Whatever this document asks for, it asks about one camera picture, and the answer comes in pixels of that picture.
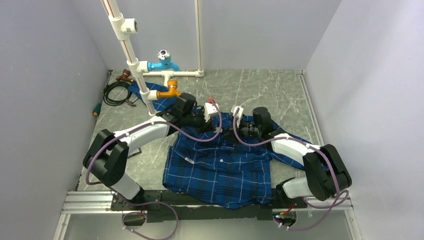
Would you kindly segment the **blue plaid shirt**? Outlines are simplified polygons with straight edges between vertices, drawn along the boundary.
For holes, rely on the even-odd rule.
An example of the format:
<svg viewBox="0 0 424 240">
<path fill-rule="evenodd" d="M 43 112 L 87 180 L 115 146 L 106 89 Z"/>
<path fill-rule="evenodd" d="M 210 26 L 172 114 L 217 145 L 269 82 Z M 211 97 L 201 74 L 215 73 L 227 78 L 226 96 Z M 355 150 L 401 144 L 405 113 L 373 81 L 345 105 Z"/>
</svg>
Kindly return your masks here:
<svg viewBox="0 0 424 240">
<path fill-rule="evenodd" d="M 228 141 L 223 133 L 196 133 L 193 127 L 182 130 L 168 148 L 162 185 L 207 203 L 229 209 L 268 204 L 273 197 L 271 161 L 304 168 L 264 146 Z"/>
</svg>

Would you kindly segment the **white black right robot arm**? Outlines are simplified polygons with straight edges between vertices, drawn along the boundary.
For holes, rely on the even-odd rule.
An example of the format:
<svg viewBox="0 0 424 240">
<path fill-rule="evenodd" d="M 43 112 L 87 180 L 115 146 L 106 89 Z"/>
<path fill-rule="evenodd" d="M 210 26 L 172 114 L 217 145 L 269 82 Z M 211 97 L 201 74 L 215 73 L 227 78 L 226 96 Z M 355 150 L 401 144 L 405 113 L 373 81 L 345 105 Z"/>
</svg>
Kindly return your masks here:
<svg viewBox="0 0 424 240">
<path fill-rule="evenodd" d="M 267 108 L 253 110 L 253 120 L 243 119 L 243 108 L 231 109 L 232 126 L 229 135 L 236 142 L 249 147 L 262 147 L 280 154 L 301 167 L 305 176 L 292 178 L 277 185 L 276 203 L 289 207 L 296 198 L 314 197 L 325 201 L 341 195 L 353 183 L 338 150 L 332 144 L 316 145 L 294 137 L 277 128 Z"/>
</svg>

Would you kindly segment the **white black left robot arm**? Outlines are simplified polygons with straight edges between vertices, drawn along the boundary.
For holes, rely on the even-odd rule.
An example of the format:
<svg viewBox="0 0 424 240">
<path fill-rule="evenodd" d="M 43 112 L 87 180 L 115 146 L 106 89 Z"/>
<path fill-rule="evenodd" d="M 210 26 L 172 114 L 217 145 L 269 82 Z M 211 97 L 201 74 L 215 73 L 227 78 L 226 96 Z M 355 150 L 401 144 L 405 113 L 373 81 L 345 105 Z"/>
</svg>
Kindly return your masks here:
<svg viewBox="0 0 424 240">
<path fill-rule="evenodd" d="M 116 132 L 107 129 L 98 132 L 82 161 L 86 183 L 92 185 L 90 175 L 94 175 L 98 184 L 121 195 L 129 209 L 139 209 L 146 201 L 145 191 L 126 173 L 128 158 L 140 154 L 142 146 L 182 132 L 183 128 L 214 131 L 212 118 L 222 115 L 219 106 L 213 99 L 201 109 L 196 103 L 193 95 L 183 92 L 172 104 L 141 124 Z"/>
</svg>

